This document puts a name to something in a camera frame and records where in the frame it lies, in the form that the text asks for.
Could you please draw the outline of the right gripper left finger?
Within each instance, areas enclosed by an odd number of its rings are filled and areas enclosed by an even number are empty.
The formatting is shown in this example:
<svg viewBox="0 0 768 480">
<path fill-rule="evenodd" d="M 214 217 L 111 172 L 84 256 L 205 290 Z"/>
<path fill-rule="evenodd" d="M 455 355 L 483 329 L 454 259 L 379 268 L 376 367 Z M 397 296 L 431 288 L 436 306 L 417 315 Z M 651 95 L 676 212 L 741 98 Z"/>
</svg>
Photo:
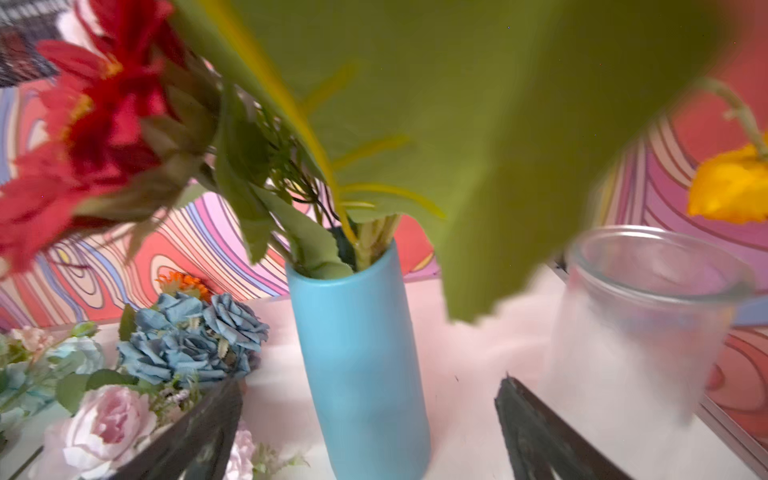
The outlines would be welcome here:
<svg viewBox="0 0 768 480">
<path fill-rule="evenodd" d="M 241 410 L 238 382 L 226 380 L 210 390 L 114 479 L 222 479 L 234 444 Z"/>
</svg>

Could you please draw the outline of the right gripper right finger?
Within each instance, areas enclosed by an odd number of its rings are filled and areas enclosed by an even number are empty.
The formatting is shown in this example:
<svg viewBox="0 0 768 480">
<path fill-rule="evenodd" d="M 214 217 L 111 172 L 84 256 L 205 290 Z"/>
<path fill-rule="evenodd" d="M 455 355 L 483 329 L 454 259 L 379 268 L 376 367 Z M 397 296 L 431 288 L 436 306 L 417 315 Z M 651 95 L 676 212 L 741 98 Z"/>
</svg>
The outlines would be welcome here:
<svg viewBox="0 0 768 480">
<path fill-rule="evenodd" d="M 516 378 L 501 381 L 495 408 L 516 479 L 630 479 Z"/>
</svg>

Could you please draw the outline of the pink rose green bouquet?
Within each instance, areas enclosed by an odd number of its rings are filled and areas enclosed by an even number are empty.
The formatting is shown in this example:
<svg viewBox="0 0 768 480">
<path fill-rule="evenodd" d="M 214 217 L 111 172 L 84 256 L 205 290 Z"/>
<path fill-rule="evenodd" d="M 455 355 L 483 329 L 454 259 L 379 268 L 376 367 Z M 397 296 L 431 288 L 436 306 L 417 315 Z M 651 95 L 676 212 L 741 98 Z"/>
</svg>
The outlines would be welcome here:
<svg viewBox="0 0 768 480">
<path fill-rule="evenodd" d="M 152 396 L 123 385 L 106 385 L 83 396 L 71 418 L 46 428 L 43 450 L 24 479 L 108 479 L 170 428 L 157 415 Z M 305 466 L 303 456 L 282 458 L 256 444 L 243 421 L 227 454 L 226 479 L 270 479 L 287 467 Z"/>
</svg>

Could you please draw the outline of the clear glass vase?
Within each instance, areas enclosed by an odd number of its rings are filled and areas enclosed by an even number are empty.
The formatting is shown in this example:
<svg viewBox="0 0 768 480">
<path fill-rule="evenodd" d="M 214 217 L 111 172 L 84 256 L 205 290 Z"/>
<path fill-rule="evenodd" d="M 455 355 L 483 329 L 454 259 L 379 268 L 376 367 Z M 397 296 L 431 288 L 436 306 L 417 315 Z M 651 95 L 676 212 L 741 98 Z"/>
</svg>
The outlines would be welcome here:
<svg viewBox="0 0 768 480">
<path fill-rule="evenodd" d="M 542 398 L 592 442 L 676 435 L 754 290 L 753 270 L 695 237 L 629 225 L 583 233 L 566 261 Z"/>
</svg>

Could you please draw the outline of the pale pink blue rose bouquet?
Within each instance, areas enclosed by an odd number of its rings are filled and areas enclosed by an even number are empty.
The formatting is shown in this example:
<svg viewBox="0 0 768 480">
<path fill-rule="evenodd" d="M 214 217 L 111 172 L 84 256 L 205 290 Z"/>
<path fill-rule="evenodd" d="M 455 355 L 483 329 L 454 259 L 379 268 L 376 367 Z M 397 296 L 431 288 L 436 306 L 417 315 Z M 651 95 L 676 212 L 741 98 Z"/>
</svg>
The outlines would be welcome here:
<svg viewBox="0 0 768 480">
<path fill-rule="evenodd" d="M 1 448 L 27 418 L 56 399 L 56 386 L 70 374 L 91 374 L 105 366 L 94 340 L 94 322 L 76 324 L 53 334 L 25 326 L 1 335 Z"/>
</svg>

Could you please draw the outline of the teal ceramic vase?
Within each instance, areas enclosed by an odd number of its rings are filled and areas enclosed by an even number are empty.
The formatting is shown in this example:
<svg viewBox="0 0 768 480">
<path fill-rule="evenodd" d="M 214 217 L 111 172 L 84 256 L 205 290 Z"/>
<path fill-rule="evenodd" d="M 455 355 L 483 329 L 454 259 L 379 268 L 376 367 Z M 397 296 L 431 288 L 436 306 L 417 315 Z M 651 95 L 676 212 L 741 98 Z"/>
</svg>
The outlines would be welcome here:
<svg viewBox="0 0 768 480">
<path fill-rule="evenodd" d="M 430 428 L 397 247 L 346 278 L 287 277 L 335 477 L 423 478 Z"/>
</svg>

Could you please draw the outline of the pink purple mixed bouquet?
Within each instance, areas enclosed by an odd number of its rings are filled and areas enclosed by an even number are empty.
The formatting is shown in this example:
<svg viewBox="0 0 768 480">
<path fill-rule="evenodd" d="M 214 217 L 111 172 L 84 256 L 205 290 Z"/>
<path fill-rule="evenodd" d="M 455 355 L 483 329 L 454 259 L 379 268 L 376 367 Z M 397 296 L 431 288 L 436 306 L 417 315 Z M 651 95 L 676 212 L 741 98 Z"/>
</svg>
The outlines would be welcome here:
<svg viewBox="0 0 768 480">
<path fill-rule="evenodd" d="M 214 147 L 218 192 L 238 220 L 251 262 L 273 247 L 308 278 L 354 273 L 338 236 L 323 224 L 332 215 L 322 205 L 320 175 L 308 154 L 279 118 L 231 83 L 223 86 Z"/>
</svg>

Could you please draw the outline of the orange poppy flower stem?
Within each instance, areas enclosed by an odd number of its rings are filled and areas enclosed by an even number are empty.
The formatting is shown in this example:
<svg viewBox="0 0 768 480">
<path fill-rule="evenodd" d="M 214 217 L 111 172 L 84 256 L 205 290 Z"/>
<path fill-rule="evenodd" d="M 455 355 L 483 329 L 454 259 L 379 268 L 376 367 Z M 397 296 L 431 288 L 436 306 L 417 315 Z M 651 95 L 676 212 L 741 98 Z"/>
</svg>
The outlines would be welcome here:
<svg viewBox="0 0 768 480">
<path fill-rule="evenodd" d="M 699 164 L 688 193 L 687 213 L 731 224 L 767 220 L 767 134 L 744 100 L 721 80 L 705 77 L 697 86 L 725 102 L 727 120 L 741 127 L 747 144 Z"/>
</svg>

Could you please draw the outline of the red gerbera flower stem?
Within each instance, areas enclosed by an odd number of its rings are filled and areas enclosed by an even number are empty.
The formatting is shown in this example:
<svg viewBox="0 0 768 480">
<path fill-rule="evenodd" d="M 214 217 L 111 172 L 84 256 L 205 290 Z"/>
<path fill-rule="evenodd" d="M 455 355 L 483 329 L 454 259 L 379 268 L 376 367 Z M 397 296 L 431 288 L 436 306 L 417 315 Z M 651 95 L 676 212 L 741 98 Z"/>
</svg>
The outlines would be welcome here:
<svg viewBox="0 0 768 480">
<path fill-rule="evenodd" d="M 22 273 L 56 243 L 123 225 L 134 256 L 193 180 L 221 95 L 174 31 L 169 1 L 77 1 L 71 35 L 44 40 L 58 75 L 41 97 L 46 139 L 1 187 L 1 272 Z"/>
</svg>

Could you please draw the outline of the light blue hydrangea stem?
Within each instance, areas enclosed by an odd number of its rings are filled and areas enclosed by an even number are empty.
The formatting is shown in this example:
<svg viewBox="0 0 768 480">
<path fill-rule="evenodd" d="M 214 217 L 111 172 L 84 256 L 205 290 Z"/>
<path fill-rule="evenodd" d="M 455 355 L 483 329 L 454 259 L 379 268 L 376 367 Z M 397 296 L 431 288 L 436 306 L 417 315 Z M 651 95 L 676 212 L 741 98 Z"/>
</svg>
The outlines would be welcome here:
<svg viewBox="0 0 768 480">
<path fill-rule="evenodd" d="M 472 322 L 711 64 L 712 1 L 179 1 L 183 41 L 292 133 L 346 232 L 415 219 Z"/>
</svg>

